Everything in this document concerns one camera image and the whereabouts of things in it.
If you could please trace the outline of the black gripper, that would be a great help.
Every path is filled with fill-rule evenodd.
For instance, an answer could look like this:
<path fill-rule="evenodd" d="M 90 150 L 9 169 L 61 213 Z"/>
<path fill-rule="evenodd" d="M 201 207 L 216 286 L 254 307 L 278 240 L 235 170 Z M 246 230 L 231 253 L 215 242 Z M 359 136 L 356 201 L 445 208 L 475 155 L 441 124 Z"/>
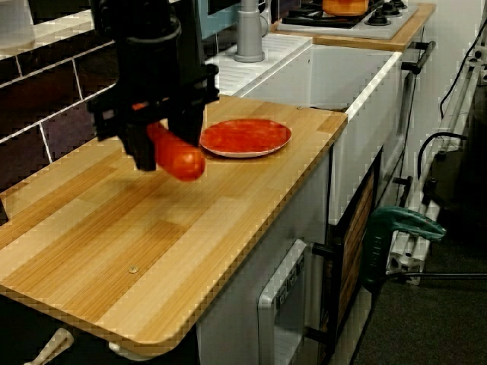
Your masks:
<path fill-rule="evenodd" d="M 168 130 L 199 146 L 203 113 L 218 100 L 218 67 L 205 64 L 197 40 L 134 37 L 115 40 L 119 77 L 88 104 L 99 140 L 119 136 L 138 170 L 156 170 L 154 144 L 145 126 L 162 119 Z"/>

